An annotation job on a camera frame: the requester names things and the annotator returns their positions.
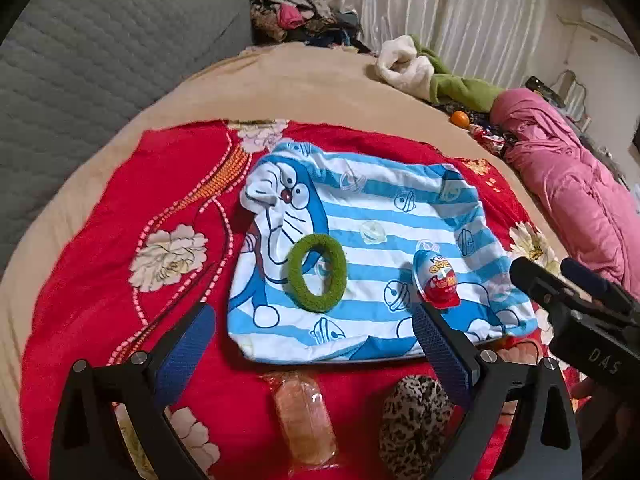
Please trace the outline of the green and white garment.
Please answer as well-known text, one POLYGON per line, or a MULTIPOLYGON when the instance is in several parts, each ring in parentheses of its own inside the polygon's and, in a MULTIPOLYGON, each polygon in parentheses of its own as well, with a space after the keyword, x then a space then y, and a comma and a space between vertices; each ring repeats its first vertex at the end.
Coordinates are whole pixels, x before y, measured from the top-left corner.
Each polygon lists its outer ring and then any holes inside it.
POLYGON ((484 79, 454 74, 434 51, 410 35, 384 41, 374 68, 386 84, 434 105, 456 102, 473 112, 488 113, 503 92, 484 79))

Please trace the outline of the red Kinder egg toy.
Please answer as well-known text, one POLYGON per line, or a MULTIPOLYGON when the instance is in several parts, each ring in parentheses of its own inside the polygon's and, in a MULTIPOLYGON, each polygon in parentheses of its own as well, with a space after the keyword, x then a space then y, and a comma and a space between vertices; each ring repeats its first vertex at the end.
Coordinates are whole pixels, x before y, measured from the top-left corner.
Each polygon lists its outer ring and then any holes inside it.
POLYGON ((413 257, 413 281, 423 300, 436 309, 460 304, 457 274, 449 261, 433 249, 419 249, 413 257))

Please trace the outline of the leopard print scrunchie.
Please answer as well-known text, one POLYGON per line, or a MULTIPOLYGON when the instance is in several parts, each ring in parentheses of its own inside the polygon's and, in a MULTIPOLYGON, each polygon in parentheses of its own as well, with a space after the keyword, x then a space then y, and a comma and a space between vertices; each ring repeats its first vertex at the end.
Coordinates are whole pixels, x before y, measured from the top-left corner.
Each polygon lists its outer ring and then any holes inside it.
POLYGON ((378 454, 395 479, 426 479, 442 454, 454 412, 430 376, 402 378, 385 399, 378 454))

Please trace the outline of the orange fruit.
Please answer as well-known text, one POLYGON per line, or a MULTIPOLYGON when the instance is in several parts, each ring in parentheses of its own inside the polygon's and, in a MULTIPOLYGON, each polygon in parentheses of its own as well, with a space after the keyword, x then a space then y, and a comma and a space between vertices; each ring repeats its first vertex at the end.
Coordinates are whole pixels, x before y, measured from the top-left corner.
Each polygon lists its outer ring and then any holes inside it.
POLYGON ((453 125, 461 129, 469 128, 469 125, 471 123, 468 114, 462 112, 462 110, 456 110, 455 112, 453 112, 450 115, 449 120, 453 125))

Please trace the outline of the white striped curtain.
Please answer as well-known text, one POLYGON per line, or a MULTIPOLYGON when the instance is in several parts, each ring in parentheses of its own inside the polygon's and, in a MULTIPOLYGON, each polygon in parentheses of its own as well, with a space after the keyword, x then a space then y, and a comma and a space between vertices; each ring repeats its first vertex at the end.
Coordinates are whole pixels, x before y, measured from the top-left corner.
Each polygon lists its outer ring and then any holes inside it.
POLYGON ((361 40, 378 50, 412 35, 454 74, 519 86, 538 46, 549 0, 331 0, 355 12, 361 40))

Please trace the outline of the pile of clothes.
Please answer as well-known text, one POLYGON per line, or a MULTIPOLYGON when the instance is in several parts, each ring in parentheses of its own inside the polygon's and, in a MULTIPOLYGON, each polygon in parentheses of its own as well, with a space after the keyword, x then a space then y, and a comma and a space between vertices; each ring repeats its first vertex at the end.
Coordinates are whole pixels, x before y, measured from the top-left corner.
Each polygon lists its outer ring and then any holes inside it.
POLYGON ((250 0, 250 24, 256 46, 300 42, 372 53, 359 39, 357 14, 334 10, 328 0, 250 0))

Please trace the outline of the grey quilted headboard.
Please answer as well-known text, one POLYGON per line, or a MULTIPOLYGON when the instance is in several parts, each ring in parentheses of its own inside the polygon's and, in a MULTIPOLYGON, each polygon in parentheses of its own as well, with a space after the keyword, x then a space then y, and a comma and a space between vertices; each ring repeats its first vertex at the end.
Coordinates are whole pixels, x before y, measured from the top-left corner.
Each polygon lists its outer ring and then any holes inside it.
POLYGON ((250 0, 30 0, 1 45, 1 257, 134 116, 250 45, 250 0))

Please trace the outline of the pink quilted comforter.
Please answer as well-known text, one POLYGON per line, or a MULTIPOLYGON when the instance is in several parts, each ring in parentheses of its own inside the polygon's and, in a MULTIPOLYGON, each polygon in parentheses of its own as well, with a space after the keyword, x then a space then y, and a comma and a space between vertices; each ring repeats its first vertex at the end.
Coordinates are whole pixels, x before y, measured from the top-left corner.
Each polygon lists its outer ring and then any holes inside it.
POLYGON ((568 255, 638 297, 639 215, 626 188, 533 91, 500 93, 490 122, 515 136, 504 159, 538 198, 568 255))

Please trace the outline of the blue striped cartoon tray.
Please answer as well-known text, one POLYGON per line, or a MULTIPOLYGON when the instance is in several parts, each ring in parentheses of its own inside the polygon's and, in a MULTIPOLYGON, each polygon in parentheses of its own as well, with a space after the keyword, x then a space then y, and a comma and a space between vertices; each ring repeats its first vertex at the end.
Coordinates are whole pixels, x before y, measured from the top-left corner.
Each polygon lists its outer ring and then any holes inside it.
MULTIPOLYGON (((420 353, 411 317, 421 296, 413 257, 444 256, 460 304, 442 316, 474 344, 536 330, 532 303, 513 286, 510 258, 478 189, 449 164, 410 165, 326 152, 286 140, 258 160, 240 194, 249 211, 228 303, 230 338, 270 364, 383 361, 420 353), (288 254, 309 234, 344 250, 347 285, 329 312, 303 310, 288 284, 288 254)), ((304 280, 322 295, 329 258, 312 252, 304 280)))

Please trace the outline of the colourful snack wrappers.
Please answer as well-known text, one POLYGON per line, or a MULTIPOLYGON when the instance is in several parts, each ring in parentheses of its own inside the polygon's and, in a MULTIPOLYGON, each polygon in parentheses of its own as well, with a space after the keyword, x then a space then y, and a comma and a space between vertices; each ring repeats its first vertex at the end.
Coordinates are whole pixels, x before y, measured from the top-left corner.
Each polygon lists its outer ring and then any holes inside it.
POLYGON ((513 133, 499 126, 471 124, 469 134, 484 150, 500 158, 518 142, 513 133))

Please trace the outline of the beige bed sheet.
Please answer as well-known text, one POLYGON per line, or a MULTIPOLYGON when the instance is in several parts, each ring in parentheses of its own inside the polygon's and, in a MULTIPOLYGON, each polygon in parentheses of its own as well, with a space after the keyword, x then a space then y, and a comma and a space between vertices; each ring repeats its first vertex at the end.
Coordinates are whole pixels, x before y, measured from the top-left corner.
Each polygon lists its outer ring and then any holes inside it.
POLYGON ((567 251, 518 175, 436 108, 383 84, 369 55, 304 47, 255 48, 192 75, 121 129, 58 188, 30 224, 1 281, 1 430, 25 455, 18 407, 22 357, 36 298, 66 244, 85 224, 142 132, 215 118, 291 119, 426 142, 450 157, 484 158, 506 178, 559 258, 567 251))

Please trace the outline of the green fuzzy hair scrunchie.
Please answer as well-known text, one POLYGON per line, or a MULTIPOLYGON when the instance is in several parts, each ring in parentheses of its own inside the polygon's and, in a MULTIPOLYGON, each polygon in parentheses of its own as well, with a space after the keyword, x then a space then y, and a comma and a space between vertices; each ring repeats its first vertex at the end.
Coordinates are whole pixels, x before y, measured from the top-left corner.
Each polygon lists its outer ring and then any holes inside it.
POLYGON ((347 263, 344 250, 328 234, 309 234, 298 240, 288 254, 288 284, 299 307, 308 312, 326 313, 342 299, 347 285, 347 263), (313 294, 304 280, 303 263, 316 252, 327 256, 331 272, 322 295, 313 294))

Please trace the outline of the white air conditioner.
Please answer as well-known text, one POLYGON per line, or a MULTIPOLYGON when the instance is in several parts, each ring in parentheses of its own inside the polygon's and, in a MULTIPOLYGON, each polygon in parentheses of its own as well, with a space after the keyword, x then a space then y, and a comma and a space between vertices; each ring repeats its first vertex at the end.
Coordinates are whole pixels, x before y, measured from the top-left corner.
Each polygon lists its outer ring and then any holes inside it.
POLYGON ((580 18, 568 18, 558 14, 558 19, 563 25, 587 29, 593 34, 607 39, 612 44, 617 44, 629 53, 636 52, 620 22, 613 18, 612 15, 593 6, 583 6, 580 9, 580 18))

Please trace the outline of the cluttered side desk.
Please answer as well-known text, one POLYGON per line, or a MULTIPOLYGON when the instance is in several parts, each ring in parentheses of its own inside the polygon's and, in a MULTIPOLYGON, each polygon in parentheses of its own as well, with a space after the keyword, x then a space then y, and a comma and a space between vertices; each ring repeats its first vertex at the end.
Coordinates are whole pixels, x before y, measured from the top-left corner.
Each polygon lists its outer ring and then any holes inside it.
POLYGON ((551 104, 567 121, 580 143, 611 171, 615 181, 629 191, 626 177, 611 152, 588 134, 592 122, 587 110, 588 90, 572 70, 563 70, 551 86, 547 86, 535 76, 530 76, 524 82, 524 87, 538 93, 551 104))

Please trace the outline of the small bread package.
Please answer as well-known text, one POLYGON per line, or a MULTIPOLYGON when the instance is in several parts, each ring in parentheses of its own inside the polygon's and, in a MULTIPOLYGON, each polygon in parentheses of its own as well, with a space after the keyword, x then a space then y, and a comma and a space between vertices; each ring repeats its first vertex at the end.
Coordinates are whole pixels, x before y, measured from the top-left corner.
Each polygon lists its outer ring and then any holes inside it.
POLYGON ((293 468, 333 467, 337 440, 318 382, 301 372, 271 373, 262 380, 269 387, 293 468))

